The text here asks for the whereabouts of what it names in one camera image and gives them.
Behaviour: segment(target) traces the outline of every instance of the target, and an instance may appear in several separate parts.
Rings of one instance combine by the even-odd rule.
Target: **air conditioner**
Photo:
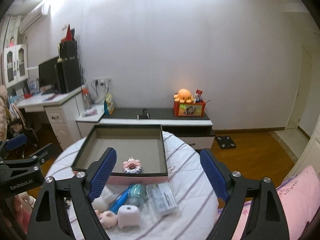
[[[19,26],[20,33],[24,33],[31,25],[47,17],[49,12],[50,4],[39,4],[34,8],[27,16],[21,21]]]

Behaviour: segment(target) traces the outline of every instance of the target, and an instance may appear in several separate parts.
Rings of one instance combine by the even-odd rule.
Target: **silver screw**
[[[85,172],[84,171],[80,171],[77,173],[77,178],[83,178],[85,176]]]
[[[46,182],[46,183],[53,182],[53,177],[47,177],[47,178],[45,179],[45,182]]]
[[[266,182],[266,183],[270,183],[270,182],[271,182],[271,179],[268,178],[268,177],[264,177],[264,178],[263,178],[263,181]]]
[[[232,176],[239,178],[241,176],[241,173],[239,171],[233,171]]]

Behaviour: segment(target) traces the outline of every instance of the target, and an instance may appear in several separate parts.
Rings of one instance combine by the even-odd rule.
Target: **orange octopus plush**
[[[175,94],[174,96],[174,101],[175,102],[180,102],[180,103],[192,103],[193,102],[193,95],[191,95],[190,91],[188,89],[180,89],[178,91],[178,94]]]

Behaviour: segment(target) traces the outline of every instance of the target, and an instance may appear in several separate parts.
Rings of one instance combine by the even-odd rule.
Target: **black speaker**
[[[59,44],[59,56],[63,60],[78,57],[77,41],[65,41]]]
[[[81,74],[77,57],[59,61],[55,70],[60,94],[69,93],[81,86]]]

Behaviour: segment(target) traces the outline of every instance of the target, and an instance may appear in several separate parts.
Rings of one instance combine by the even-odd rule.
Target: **white striped tablecloth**
[[[199,154],[171,133],[163,132],[163,138],[170,172],[169,184],[180,213],[157,219],[147,201],[141,212],[141,227],[106,230],[111,240],[204,240],[212,230],[217,217],[218,200],[202,169]],[[84,140],[68,147],[51,166],[46,177],[53,176],[56,180],[73,177],[70,166]],[[127,186],[108,185],[108,188],[120,195]],[[84,239],[72,206],[68,213],[76,239]]]

